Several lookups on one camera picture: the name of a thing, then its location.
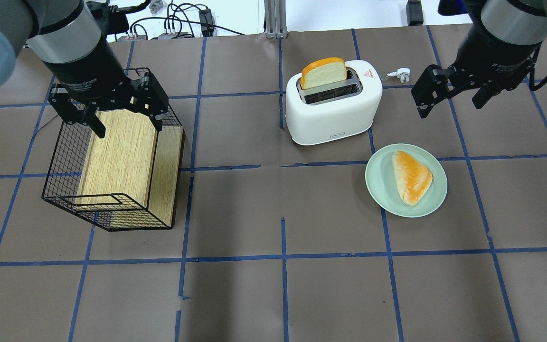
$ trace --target light green plate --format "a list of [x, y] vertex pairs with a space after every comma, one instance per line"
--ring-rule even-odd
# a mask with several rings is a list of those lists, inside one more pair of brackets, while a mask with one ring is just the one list
[[[415, 206], [404, 204], [396, 189], [391, 156], [397, 150], [410, 154], [415, 160], [427, 166], [432, 173], [430, 188]], [[365, 178], [373, 199], [385, 210], [402, 217], [421, 217], [431, 214], [447, 197], [447, 174], [442, 165], [428, 151], [407, 143], [387, 145], [373, 154], [368, 161]]]

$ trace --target slice of bread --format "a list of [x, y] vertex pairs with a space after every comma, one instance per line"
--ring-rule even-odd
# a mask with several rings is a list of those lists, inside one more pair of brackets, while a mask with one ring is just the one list
[[404, 204], [419, 203], [432, 184], [430, 170], [404, 151], [394, 152], [392, 164], [396, 188]]
[[329, 57], [318, 60], [303, 69], [301, 75], [301, 89], [332, 84], [333, 82], [345, 80], [347, 70], [345, 61], [339, 57]]

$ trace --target wooden board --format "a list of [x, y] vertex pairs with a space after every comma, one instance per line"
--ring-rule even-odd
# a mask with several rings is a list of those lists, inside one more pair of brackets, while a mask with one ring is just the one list
[[182, 126], [165, 126], [158, 135], [156, 159], [149, 196], [149, 211], [172, 226], [174, 195], [179, 173]]
[[[98, 113], [105, 137], [92, 134], [78, 195], [126, 193], [146, 206], [158, 132], [145, 115], [126, 110]], [[116, 203], [111, 197], [78, 197], [76, 204]]]

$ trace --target black wire basket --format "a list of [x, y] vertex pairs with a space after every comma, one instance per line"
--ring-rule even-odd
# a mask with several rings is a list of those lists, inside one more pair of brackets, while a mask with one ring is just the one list
[[[161, 122], [163, 127], [181, 126], [170, 106]], [[172, 229], [172, 224], [150, 211], [149, 199], [144, 206], [126, 193], [78, 195], [92, 134], [92, 130], [82, 125], [61, 124], [41, 198], [106, 231]], [[85, 202], [78, 201], [82, 197], [94, 199], [90, 204], [79, 204]]]

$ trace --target white toaster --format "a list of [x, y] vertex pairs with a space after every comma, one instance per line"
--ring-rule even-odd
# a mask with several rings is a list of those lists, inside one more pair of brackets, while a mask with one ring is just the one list
[[286, 126], [299, 145], [316, 145], [366, 131], [383, 92], [375, 68], [346, 61], [347, 79], [302, 90], [301, 74], [286, 85]]

